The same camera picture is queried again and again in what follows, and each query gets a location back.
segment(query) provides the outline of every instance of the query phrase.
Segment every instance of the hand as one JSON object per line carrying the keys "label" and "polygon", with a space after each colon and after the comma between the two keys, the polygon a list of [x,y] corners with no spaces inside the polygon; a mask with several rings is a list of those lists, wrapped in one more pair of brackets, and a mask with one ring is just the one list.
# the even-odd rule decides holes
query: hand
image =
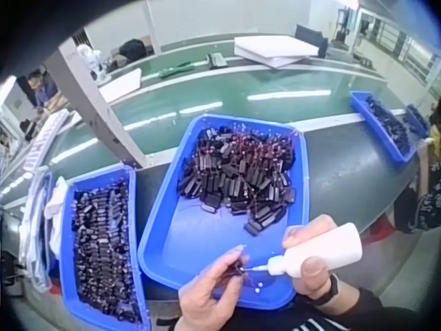
{"label": "hand", "polygon": [[[243,285],[242,276],[225,278],[228,267],[244,260],[243,246],[238,246],[218,258],[210,267],[179,290],[182,317],[177,331],[217,331],[232,317]],[[216,287],[225,285],[217,301],[213,298]]]}
{"label": "hand", "polygon": [[[283,237],[284,249],[304,243],[314,237],[328,232],[337,225],[328,215],[320,215],[304,227],[289,227]],[[319,257],[310,257],[301,267],[302,278],[293,279],[297,293],[316,300],[331,289],[331,279],[325,261]]]}

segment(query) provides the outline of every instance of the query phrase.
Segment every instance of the white towel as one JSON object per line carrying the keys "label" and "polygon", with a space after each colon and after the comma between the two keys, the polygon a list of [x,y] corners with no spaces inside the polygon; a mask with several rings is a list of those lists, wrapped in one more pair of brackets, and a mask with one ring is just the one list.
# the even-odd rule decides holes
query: white towel
{"label": "white towel", "polygon": [[67,191],[68,184],[66,180],[63,177],[59,177],[52,191],[52,197],[44,208],[44,217],[46,219],[52,219],[49,246],[58,260],[60,259],[61,246],[61,216]]}

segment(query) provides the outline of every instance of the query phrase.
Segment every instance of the blue plastic tray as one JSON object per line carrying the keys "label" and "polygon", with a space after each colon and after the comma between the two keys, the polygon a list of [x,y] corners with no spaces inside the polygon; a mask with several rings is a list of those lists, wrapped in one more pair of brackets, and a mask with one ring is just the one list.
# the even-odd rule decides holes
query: blue plastic tray
{"label": "blue plastic tray", "polygon": [[401,154],[397,145],[393,142],[392,138],[387,134],[386,130],[382,127],[382,124],[369,110],[366,100],[371,95],[372,94],[370,92],[351,91],[352,108],[355,111],[359,112],[366,119],[366,122],[373,129],[373,131],[380,137],[384,146],[386,146],[387,150],[391,153],[394,160],[398,162],[409,162],[413,154],[415,154],[416,151],[415,146],[413,145],[410,146],[410,151],[408,154],[406,155]]}
{"label": "blue plastic tray", "polygon": [[[79,301],[76,293],[76,280],[74,272],[74,234],[72,227],[72,202],[74,192],[77,190],[92,190],[104,188],[105,186],[121,178],[129,179],[129,201],[128,201],[128,223],[129,223],[129,245],[130,262],[133,269],[133,280],[138,299],[139,310],[143,324],[134,324],[118,321],[116,318],[104,315],[86,303]],[[60,279],[63,292],[64,304],[71,314],[98,326],[105,330],[150,330],[150,322],[145,306],[143,284],[141,283],[141,271],[138,266],[136,255],[136,222],[135,222],[135,194],[136,194],[136,175],[134,170],[127,165],[113,165],[104,169],[85,174],[71,183],[66,194],[63,205],[63,225],[61,233],[60,251]]]}
{"label": "blue plastic tray", "polygon": [[413,114],[412,110],[409,109],[409,106],[406,107],[406,120],[407,120],[407,122],[416,130],[417,135],[421,139],[426,139],[429,136],[429,131],[426,130],[424,128],[424,126],[422,126],[420,121],[418,121],[416,116]]}
{"label": "blue plastic tray", "polygon": [[[198,133],[202,128],[220,126],[293,134],[296,162],[290,177],[296,189],[296,202],[284,219],[257,237],[252,237],[243,229],[247,215],[232,216],[225,206],[216,214],[210,214],[201,210],[198,199],[184,199],[176,192],[183,160],[191,155]],[[205,114],[190,123],[168,168],[139,244],[138,260],[148,277],[179,289],[236,245],[246,245],[245,253],[251,258],[248,265],[266,263],[271,256],[283,253],[281,242],[285,228],[304,225],[308,221],[309,171],[303,133],[279,123]],[[294,297],[295,292],[288,277],[271,277],[266,272],[255,274],[258,276],[253,276],[252,284],[245,282],[239,306],[271,310],[285,305]],[[258,282],[263,283],[260,293],[255,291]]]}

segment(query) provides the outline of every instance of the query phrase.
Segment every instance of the white cloth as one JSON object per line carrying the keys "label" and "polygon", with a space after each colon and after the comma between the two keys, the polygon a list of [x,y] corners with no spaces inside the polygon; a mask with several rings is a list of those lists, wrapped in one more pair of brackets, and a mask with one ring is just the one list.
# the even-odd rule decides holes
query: white cloth
{"label": "white cloth", "polygon": [[79,45],[76,50],[78,50],[86,68],[96,74],[95,82],[97,84],[111,79],[111,76],[106,74],[104,70],[103,53],[100,50],[93,50],[87,45]]}
{"label": "white cloth", "polygon": [[44,217],[46,219],[52,219],[52,231],[50,234],[49,246],[58,260],[60,259],[61,246],[61,217],[67,191],[68,184],[66,183],[66,180],[63,177],[59,177],[55,184],[55,188],[52,191],[52,197],[44,208]]}

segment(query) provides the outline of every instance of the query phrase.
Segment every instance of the fingernail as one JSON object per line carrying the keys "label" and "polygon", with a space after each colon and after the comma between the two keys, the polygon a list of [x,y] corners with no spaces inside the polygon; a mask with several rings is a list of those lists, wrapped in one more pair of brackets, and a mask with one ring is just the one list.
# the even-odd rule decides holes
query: fingernail
{"label": "fingernail", "polygon": [[230,252],[231,252],[231,253],[232,253],[232,252],[235,252],[235,251],[240,251],[240,252],[242,252],[244,248],[245,248],[244,245],[239,245],[239,246],[236,246],[235,248],[232,248],[232,249],[230,250]]}
{"label": "fingernail", "polygon": [[285,233],[283,239],[286,239],[286,238],[288,238],[288,237],[294,236],[294,235],[296,234],[296,232],[298,232],[301,228],[302,228],[301,225],[290,227],[290,228],[288,229],[288,231],[286,231],[286,233]]}
{"label": "fingernail", "polygon": [[325,267],[323,260],[320,257],[310,257],[302,265],[303,276],[313,277],[320,274]]}

